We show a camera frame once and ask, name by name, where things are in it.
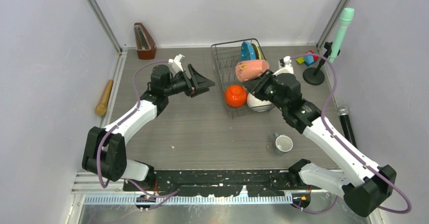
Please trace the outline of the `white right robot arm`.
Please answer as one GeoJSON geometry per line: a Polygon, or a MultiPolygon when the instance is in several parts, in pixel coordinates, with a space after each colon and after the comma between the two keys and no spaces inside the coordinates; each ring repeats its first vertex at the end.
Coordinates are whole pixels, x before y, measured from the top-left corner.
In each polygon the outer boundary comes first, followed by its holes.
{"type": "Polygon", "coordinates": [[[244,87],[257,99],[273,103],[285,122],[319,146],[341,169],[324,169],[302,159],[289,168],[289,183],[296,189],[312,185],[341,197],[349,209],[368,217],[393,192],[385,180],[394,183],[397,173],[381,167],[343,137],[313,103],[305,100],[301,84],[290,73],[274,75],[270,70],[246,80],[244,87]]]}

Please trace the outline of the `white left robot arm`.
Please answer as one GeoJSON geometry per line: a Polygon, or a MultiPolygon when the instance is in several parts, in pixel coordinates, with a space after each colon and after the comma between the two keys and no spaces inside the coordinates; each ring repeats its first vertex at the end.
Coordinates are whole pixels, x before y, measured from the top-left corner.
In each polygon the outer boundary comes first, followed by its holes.
{"type": "Polygon", "coordinates": [[[155,65],[147,90],[137,97],[136,104],[125,115],[105,127],[94,126],[89,130],[82,157],[83,169],[101,179],[113,182],[132,179],[142,190],[152,189],[155,184],[152,166],[129,160],[127,143],[145,124],[163,112],[169,96],[184,93],[193,98],[214,85],[191,64],[186,70],[177,69],[175,73],[165,64],[155,65]]]}

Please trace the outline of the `round woven bamboo mat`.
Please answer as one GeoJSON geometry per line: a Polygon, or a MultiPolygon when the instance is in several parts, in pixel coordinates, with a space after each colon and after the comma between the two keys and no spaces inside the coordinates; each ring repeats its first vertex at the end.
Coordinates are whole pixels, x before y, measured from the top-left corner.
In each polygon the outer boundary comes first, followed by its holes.
{"type": "Polygon", "coordinates": [[[260,60],[261,59],[261,53],[260,53],[259,47],[255,43],[252,43],[251,45],[254,49],[255,58],[260,60]]]}

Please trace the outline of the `black wire dish rack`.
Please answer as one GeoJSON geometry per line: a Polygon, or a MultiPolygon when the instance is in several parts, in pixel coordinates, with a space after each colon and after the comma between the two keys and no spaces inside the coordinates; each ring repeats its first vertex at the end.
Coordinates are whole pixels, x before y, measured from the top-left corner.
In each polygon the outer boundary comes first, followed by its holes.
{"type": "Polygon", "coordinates": [[[256,38],[215,43],[210,46],[210,51],[222,101],[231,118],[250,113],[269,112],[274,108],[269,101],[251,103],[250,99],[245,99],[243,104],[233,106],[226,97],[227,90],[234,85],[242,87],[245,96],[252,95],[249,91],[252,87],[247,83],[261,76],[266,70],[275,71],[274,66],[267,62],[256,38]]]}

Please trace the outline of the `blue plate with bamboo mat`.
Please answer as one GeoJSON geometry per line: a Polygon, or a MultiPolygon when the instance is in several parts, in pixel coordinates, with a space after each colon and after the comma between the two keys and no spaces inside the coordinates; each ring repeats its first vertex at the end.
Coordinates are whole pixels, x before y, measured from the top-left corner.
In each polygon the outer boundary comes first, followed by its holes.
{"type": "Polygon", "coordinates": [[[256,60],[255,50],[252,44],[248,41],[244,41],[241,44],[240,53],[241,53],[241,61],[256,60]]]}

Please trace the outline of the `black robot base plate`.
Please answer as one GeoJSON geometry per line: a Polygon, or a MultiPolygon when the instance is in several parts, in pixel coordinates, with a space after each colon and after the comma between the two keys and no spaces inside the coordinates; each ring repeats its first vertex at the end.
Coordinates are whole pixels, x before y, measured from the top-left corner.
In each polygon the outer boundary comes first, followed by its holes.
{"type": "Polygon", "coordinates": [[[281,196],[284,191],[318,190],[297,180],[287,170],[156,170],[148,180],[136,182],[146,191],[161,194],[178,191],[181,197],[236,197],[247,192],[249,197],[281,196]]]}

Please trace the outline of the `pink floral mug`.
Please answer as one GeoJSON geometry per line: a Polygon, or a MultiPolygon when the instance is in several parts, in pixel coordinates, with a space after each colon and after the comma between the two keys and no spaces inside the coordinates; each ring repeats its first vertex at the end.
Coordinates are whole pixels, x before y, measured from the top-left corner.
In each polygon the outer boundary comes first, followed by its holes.
{"type": "Polygon", "coordinates": [[[240,82],[252,80],[262,75],[270,65],[265,60],[248,60],[239,62],[235,67],[235,75],[240,82]]]}

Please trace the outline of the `white bowl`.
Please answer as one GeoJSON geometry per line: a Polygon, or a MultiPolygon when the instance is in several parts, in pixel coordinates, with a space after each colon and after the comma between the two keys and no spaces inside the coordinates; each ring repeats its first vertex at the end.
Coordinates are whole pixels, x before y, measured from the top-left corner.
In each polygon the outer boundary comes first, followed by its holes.
{"type": "Polygon", "coordinates": [[[246,103],[247,106],[255,112],[266,112],[273,108],[271,102],[259,100],[251,93],[247,94],[246,103]]]}

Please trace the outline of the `grey mug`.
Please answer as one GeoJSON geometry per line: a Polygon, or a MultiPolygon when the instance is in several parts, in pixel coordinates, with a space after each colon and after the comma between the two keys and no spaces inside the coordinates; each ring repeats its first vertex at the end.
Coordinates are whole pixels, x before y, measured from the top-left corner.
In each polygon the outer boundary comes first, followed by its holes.
{"type": "Polygon", "coordinates": [[[293,141],[290,137],[275,132],[273,138],[273,149],[276,154],[284,155],[292,150],[293,141]]]}

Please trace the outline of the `orange plastic bowl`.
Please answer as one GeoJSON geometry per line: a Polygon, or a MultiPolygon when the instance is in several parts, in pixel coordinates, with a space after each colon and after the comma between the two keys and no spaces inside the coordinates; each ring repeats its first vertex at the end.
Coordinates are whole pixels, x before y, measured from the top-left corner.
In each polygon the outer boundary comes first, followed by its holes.
{"type": "Polygon", "coordinates": [[[247,92],[240,85],[232,85],[228,87],[224,93],[225,102],[231,107],[241,107],[246,103],[247,92]]]}

